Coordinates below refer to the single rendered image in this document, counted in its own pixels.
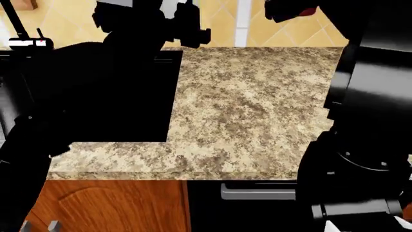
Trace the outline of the black kitchen sink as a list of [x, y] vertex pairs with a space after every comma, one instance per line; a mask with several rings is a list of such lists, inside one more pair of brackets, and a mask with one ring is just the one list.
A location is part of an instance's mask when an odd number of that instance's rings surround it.
[[0, 127], [20, 115], [62, 123], [73, 142], [163, 142], [167, 138], [182, 51], [154, 59], [103, 50], [98, 43], [45, 53], [0, 53]]

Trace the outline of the black drawer front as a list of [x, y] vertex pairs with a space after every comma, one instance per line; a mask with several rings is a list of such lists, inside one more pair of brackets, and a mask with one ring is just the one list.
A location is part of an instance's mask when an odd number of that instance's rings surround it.
[[307, 232], [296, 200], [223, 200], [228, 189], [296, 189], [294, 180], [189, 180], [191, 232]]

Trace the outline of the brown wooden cabinet door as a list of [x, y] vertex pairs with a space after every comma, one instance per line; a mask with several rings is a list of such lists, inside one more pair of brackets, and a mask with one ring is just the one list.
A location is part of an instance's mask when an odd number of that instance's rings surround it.
[[177, 180], [48, 180], [26, 219], [31, 232], [191, 232]]

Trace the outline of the black sink faucet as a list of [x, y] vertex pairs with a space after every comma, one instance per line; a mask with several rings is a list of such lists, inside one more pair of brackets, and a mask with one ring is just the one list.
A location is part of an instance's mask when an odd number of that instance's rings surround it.
[[50, 38], [43, 36], [40, 28], [36, 28], [37, 33], [39, 34], [38, 38], [31, 38], [28, 35], [12, 6], [11, 0], [0, 0], [0, 4], [17, 32], [17, 38], [10, 38], [8, 40], [8, 46], [11, 50], [18, 52], [44, 52], [54, 50], [53, 41]]

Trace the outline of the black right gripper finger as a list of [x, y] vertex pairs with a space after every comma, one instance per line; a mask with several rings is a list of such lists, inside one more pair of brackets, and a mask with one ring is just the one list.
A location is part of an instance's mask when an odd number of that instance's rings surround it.
[[276, 23], [282, 23], [284, 21], [288, 21], [290, 19], [294, 19], [296, 17], [299, 17], [299, 15], [301, 14], [301, 12], [299, 11], [281, 11], [281, 12], [273, 12], [272, 13], [272, 18], [273, 21], [275, 21]]
[[273, 20], [273, 0], [265, 0], [265, 17], [268, 20]]

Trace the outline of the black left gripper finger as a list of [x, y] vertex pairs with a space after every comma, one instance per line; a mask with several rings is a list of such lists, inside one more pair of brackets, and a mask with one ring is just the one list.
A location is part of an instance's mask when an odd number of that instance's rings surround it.
[[211, 29], [185, 31], [180, 35], [180, 45], [186, 48], [199, 48], [201, 44], [209, 44], [211, 41]]
[[193, 3], [193, 0], [179, 2], [176, 5], [174, 20], [180, 28], [200, 30], [200, 9]]

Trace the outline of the brown wooden block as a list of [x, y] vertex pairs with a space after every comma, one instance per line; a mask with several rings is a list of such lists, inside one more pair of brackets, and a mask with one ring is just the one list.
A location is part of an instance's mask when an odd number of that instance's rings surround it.
[[32, 11], [38, 7], [36, 0], [11, 0], [11, 3], [17, 11]]

